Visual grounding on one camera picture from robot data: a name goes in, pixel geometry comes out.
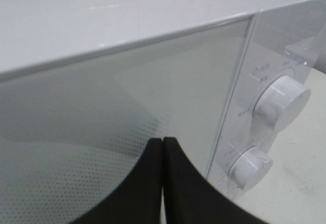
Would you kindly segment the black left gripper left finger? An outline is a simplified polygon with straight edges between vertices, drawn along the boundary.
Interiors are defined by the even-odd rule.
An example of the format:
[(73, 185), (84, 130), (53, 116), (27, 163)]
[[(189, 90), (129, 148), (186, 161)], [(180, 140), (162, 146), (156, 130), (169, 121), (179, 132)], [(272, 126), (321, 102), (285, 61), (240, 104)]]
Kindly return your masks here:
[(162, 147), (161, 139), (149, 139), (121, 184), (72, 223), (160, 223)]

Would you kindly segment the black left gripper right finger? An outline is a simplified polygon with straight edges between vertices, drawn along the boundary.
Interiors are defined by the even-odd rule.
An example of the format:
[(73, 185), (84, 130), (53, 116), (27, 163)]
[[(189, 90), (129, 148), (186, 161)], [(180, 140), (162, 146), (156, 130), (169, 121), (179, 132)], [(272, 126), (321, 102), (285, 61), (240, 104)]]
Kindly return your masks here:
[(251, 215), (212, 187), (174, 137), (163, 140), (167, 223), (251, 223)]

